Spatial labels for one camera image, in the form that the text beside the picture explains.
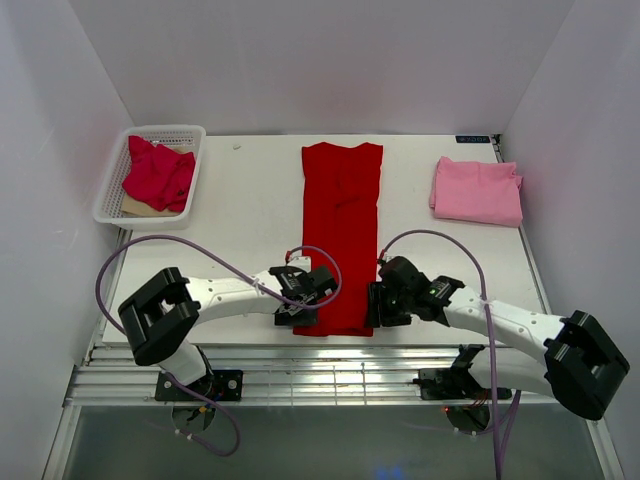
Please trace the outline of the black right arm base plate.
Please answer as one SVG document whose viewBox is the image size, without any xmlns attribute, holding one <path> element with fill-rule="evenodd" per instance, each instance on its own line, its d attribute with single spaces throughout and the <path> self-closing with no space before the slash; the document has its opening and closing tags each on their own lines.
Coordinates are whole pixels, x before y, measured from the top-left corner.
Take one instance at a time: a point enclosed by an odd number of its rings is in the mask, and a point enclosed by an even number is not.
<svg viewBox="0 0 640 480">
<path fill-rule="evenodd" d="M 489 400 L 491 389 L 482 387 L 468 370 L 459 368 L 420 369 L 413 383 L 423 400 Z"/>
</svg>

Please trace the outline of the red t shirt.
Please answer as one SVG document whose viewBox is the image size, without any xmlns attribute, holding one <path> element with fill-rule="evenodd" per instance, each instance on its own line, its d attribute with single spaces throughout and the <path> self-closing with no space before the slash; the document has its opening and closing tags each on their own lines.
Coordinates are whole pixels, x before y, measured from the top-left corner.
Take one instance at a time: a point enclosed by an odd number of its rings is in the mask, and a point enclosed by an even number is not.
<svg viewBox="0 0 640 480">
<path fill-rule="evenodd" d="M 373 335 L 365 325 L 368 286 L 376 280 L 378 255 L 378 199 L 383 147 L 363 143 L 344 147 L 326 142 L 301 149 L 304 174 L 303 234 L 314 268 L 333 265 L 342 275 L 336 299 L 318 311 L 317 324 L 296 327 L 299 336 L 327 337 Z"/>
</svg>

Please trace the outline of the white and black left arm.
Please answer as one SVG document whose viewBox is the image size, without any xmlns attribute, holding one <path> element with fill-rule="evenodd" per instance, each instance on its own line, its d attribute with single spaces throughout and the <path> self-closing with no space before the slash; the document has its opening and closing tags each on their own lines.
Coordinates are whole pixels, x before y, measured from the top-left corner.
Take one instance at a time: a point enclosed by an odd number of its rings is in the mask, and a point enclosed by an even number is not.
<svg viewBox="0 0 640 480">
<path fill-rule="evenodd" d="M 264 314 L 278 326 L 311 326 L 315 306 L 332 298 L 340 278 L 326 266 L 271 267 L 247 278 L 186 277 L 176 267 L 165 268 L 118 307 L 118 315 L 139 366 L 156 365 L 168 374 L 165 383 L 190 399 L 222 398 L 221 387 L 204 352 L 187 340 L 202 323 Z"/>
</svg>

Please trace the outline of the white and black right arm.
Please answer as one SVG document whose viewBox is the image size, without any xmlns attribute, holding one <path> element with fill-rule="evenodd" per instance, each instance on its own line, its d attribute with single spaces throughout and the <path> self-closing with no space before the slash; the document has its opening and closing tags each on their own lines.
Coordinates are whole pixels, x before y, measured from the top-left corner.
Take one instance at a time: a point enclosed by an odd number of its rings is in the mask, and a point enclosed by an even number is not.
<svg viewBox="0 0 640 480">
<path fill-rule="evenodd" d="M 494 338 L 499 345 L 462 345 L 450 367 L 422 371 L 416 382 L 426 399 L 491 393 L 507 399 L 520 390 L 553 398 L 571 413 L 597 421 L 629 373 L 629 362 L 588 313 L 562 317 L 485 302 L 457 279 L 428 279 L 404 257 L 384 262 L 379 276 L 368 286 L 368 326 L 400 327 L 419 318 Z"/>
</svg>

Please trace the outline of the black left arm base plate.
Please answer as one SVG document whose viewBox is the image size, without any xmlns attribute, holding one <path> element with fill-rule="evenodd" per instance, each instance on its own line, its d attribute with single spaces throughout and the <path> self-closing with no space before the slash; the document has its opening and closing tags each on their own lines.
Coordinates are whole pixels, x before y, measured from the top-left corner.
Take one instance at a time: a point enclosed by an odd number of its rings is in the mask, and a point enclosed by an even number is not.
<svg viewBox="0 0 640 480">
<path fill-rule="evenodd" d="M 236 402 L 242 398 L 242 370 L 213 370 L 187 388 L 216 402 Z M 166 373 L 158 375 L 154 399 L 161 402 L 196 401 L 193 395 L 176 387 Z"/>
</svg>

